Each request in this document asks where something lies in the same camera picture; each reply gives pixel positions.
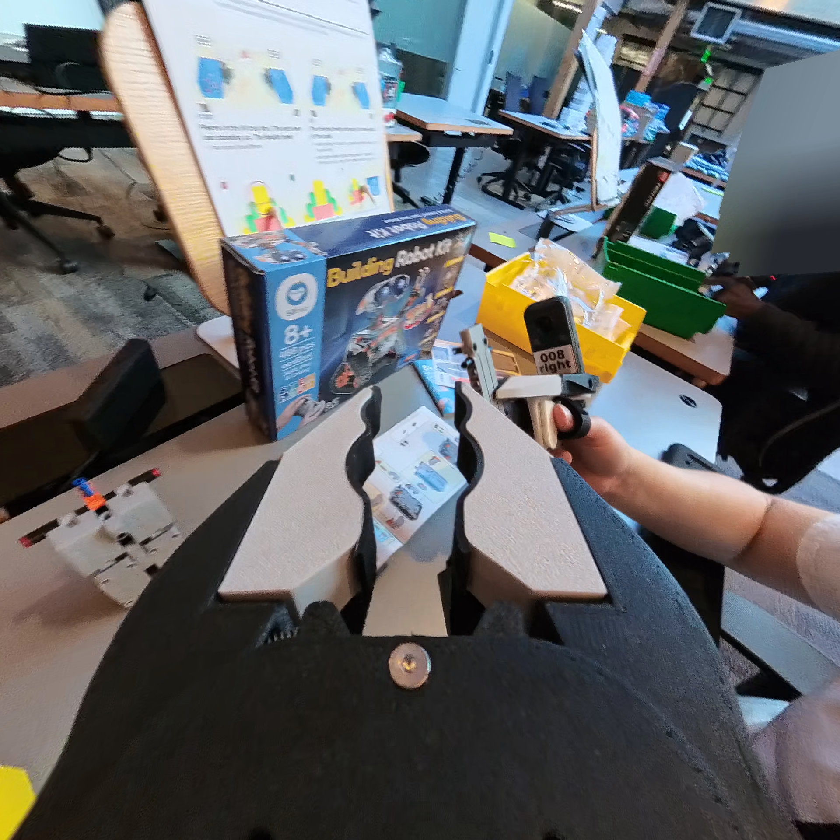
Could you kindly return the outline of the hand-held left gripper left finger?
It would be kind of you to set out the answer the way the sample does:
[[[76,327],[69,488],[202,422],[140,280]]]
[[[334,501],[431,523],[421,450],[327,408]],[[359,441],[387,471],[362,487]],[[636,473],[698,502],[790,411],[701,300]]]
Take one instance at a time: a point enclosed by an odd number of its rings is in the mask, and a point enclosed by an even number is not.
[[[234,605],[279,603],[296,618],[332,604],[360,634],[376,577],[371,502],[382,391],[367,386],[279,458],[218,590]]]

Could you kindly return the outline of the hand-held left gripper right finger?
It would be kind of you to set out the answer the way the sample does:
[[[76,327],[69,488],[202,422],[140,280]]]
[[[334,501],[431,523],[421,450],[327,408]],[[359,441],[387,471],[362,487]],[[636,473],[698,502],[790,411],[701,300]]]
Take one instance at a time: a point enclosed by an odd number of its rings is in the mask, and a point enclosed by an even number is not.
[[[608,603],[608,590],[550,453],[471,385],[458,385],[458,498],[449,556],[449,632],[493,605],[529,624],[542,604]]]

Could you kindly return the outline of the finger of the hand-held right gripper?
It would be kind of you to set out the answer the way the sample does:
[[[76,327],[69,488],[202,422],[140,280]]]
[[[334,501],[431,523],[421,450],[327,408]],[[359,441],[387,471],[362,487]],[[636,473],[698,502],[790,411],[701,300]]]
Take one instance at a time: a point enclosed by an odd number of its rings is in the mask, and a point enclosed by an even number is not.
[[[471,386],[489,404],[504,414],[503,405],[496,399],[499,381],[489,342],[482,326],[476,323],[461,330],[459,335],[460,350],[465,356],[462,366],[467,371]]]

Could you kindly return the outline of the person's right forearm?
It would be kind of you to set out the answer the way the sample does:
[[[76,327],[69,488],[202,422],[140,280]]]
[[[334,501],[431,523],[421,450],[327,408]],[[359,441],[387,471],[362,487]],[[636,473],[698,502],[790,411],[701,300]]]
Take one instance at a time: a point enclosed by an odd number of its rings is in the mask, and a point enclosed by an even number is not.
[[[839,518],[733,478],[680,469],[619,439],[605,497],[655,535],[839,618]]]

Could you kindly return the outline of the grey desk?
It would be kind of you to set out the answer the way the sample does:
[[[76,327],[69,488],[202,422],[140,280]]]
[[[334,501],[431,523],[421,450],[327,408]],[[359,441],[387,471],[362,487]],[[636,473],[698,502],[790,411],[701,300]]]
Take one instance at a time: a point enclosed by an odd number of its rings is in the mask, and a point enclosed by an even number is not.
[[[707,392],[630,353],[596,397],[595,415],[625,440],[659,457],[680,443],[713,460],[721,408]],[[290,439],[264,443],[236,407],[102,475],[110,490],[150,468],[184,537]],[[66,493],[2,524],[1,761],[27,772],[36,792],[55,766],[81,699],[126,612],[40,543],[19,538],[74,507]],[[374,588],[364,635],[442,636],[438,573],[452,538],[450,500],[386,565]]]

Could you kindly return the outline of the wooden-top office desk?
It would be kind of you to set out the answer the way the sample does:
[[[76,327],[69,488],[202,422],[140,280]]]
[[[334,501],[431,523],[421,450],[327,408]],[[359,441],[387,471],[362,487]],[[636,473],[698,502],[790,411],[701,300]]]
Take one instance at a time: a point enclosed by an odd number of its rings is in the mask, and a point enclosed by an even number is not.
[[[513,129],[466,108],[440,98],[402,94],[396,104],[399,123],[418,130],[422,142],[430,149],[453,149],[443,204],[450,204],[455,192],[465,153],[470,149],[487,149],[500,138],[512,136]]]
[[[557,120],[499,111],[513,129],[513,151],[502,173],[500,199],[523,209],[536,198],[567,203],[564,191],[583,183],[592,161],[592,137]]]

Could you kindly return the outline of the person's right hand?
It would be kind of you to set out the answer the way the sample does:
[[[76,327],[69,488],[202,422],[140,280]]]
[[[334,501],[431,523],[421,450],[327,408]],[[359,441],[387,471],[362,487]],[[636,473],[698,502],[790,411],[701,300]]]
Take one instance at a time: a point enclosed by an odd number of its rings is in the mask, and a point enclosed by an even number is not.
[[[553,422],[558,444],[550,450],[552,457],[573,467],[578,475],[602,498],[617,501],[623,498],[627,479],[632,475],[636,451],[605,419],[591,419],[587,435],[562,438],[572,430],[574,417],[562,404],[553,407]]]

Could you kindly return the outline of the sticker sheet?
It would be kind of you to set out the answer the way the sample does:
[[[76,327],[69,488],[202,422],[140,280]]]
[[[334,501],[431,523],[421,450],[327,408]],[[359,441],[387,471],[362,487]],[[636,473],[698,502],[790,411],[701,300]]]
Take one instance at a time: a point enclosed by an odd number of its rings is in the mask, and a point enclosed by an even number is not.
[[[467,357],[461,343],[437,339],[432,348],[432,362],[436,386],[455,389],[457,382],[469,383]]]

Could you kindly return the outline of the yellow plastic bin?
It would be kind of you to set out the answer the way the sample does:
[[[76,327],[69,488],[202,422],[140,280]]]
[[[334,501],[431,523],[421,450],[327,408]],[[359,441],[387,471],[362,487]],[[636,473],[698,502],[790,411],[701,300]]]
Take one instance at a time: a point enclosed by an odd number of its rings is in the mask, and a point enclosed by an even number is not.
[[[531,300],[514,290],[511,284],[532,263],[531,254],[523,253],[487,272],[476,318],[486,333],[526,354],[532,354],[532,349],[523,313]],[[643,308],[620,296],[614,296],[610,303],[622,310],[620,319],[626,325],[617,341],[611,341],[583,325],[577,328],[584,370],[597,375],[603,383],[611,382],[621,368],[646,316]]]

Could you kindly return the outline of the clear plastic parts bags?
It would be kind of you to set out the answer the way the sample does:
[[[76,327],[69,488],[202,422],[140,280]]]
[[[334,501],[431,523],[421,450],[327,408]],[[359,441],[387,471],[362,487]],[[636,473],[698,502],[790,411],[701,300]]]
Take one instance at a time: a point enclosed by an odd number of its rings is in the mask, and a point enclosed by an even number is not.
[[[577,326],[615,342],[629,327],[623,305],[616,302],[621,286],[567,248],[541,238],[524,268],[512,279],[510,289],[531,301],[566,298]]]

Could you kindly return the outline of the blue booklet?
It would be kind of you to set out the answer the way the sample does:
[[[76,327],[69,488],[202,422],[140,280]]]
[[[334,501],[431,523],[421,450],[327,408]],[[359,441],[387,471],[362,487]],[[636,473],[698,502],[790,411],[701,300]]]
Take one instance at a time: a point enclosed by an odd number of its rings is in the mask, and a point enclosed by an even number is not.
[[[415,360],[412,362],[412,367],[438,413],[441,416],[453,415],[455,413],[455,384],[461,380],[461,377],[439,371],[433,360]]]

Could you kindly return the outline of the green plastic bin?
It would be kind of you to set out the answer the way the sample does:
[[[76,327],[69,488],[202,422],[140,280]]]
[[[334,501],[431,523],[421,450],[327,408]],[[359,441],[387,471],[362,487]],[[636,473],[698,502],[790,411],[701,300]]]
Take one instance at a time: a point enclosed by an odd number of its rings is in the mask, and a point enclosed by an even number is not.
[[[711,331],[725,315],[726,305],[698,291],[657,279],[643,271],[612,261],[603,267],[606,279],[619,283],[618,295],[644,309],[644,323],[660,331],[691,340]]]
[[[673,286],[698,291],[707,282],[707,275],[697,268],[676,263],[627,243],[606,239],[602,251],[609,266],[633,270]]]

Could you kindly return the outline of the open instruction booklet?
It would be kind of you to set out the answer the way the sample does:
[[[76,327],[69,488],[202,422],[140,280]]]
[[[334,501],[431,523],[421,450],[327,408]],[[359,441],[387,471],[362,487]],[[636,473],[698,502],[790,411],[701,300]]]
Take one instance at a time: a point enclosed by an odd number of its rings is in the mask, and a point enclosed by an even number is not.
[[[371,503],[376,566],[466,487],[457,468],[459,434],[425,406],[380,433],[374,469],[364,483]]]

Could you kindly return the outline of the blue robot kit box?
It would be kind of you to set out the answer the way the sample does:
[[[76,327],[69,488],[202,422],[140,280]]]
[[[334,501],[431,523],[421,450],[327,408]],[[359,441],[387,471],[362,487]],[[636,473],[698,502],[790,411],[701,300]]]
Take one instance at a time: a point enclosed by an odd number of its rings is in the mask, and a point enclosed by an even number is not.
[[[441,205],[224,238],[251,423],[285,438],[430,358],[475,231]]]

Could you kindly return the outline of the black cardboard box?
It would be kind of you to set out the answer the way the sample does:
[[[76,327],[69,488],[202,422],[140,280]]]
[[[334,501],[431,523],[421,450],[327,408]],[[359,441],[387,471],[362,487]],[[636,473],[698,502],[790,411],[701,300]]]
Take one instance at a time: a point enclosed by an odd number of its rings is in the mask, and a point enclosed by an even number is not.
[[[602,238],[613,243],[628,242],[675,171],[676,164],[665,158],[647,161],[609,217]]]

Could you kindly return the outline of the white toy block assembly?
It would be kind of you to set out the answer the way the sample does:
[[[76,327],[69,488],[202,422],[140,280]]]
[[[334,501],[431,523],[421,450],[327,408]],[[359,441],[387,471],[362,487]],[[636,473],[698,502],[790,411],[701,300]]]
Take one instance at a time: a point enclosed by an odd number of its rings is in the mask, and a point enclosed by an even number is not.
[[[18,539],[25,549],[50,547],[81,578],[129,610],[179,546],[182,534],[153,483],[152,468],[101,493],[85,477],[71,481],[79,507]]]

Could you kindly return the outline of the black rectangular block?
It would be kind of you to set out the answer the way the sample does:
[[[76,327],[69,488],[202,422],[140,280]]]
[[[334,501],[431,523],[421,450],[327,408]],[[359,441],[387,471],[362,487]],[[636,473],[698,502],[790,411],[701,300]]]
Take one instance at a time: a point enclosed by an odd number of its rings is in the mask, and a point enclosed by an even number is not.
[[[66,419],[88,455],[110,455],[139,441],[164,404],[151,344],[130,339],[69,404]]]

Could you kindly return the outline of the white board stand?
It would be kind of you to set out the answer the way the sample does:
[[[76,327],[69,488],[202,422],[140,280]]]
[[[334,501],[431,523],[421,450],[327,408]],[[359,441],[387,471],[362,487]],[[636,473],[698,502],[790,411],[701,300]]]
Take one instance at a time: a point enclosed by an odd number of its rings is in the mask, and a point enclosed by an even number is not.
[[[613,72],[587,34],[581,36],[579,54],[594,106],[596,142],[593,145],[595,163],[591,182],[595,189],[595,201],[600,205],[614,206],[618,202],[623,123]]]

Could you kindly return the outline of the white instruction sheet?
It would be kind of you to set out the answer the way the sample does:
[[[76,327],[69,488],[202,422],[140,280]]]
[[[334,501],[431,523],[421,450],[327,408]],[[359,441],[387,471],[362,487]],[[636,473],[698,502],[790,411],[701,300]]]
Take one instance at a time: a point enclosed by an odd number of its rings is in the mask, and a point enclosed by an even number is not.
[[[224,236],[392,209],[365,1],[147,1]]]

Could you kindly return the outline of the wooden sheet stand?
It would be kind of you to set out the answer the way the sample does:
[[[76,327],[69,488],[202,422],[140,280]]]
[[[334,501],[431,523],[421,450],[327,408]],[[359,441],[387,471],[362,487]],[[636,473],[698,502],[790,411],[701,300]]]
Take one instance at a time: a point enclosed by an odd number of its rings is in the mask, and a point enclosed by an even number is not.
[[[121,3],[106,14],[99,55],[190,274],[205,299],[223,313],[197,327],[197,338],[236,369],[220,248],[224,234],[140,2]]]

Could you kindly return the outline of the yellow flat object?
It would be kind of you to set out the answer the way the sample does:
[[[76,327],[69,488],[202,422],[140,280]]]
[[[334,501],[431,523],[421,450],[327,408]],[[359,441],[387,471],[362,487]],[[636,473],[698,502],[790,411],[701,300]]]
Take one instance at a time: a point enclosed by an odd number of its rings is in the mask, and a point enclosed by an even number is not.
[[[14,837],[35,798],[35,791],[25,770],[1,765],[1,839]]]

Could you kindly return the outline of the black wheeled office chair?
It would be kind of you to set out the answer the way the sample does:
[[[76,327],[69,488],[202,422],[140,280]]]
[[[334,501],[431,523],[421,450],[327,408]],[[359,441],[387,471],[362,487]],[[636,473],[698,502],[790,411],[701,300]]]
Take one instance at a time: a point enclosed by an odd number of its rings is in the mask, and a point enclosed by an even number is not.
[[[70,157],[70,163],[89,163],[96,150],[131,149],[129,130],[119,117],[108,117],[85,111],[49,111],[32,108],[14,111],[3,108],[1,115],[1,215],[10,230],[24,230],[31,238],[47,248],[63,275],[78,270],[77,263],[67,252],[41,229],[42,217],[75,219],[90,223],[103,240],[114,233],[105,220],[94,213],[75,207],[57,205],[40,200],[30,184],[21,177],[35,172],[40,180],[46,178],[56,161],[68,151],[81,152]]]

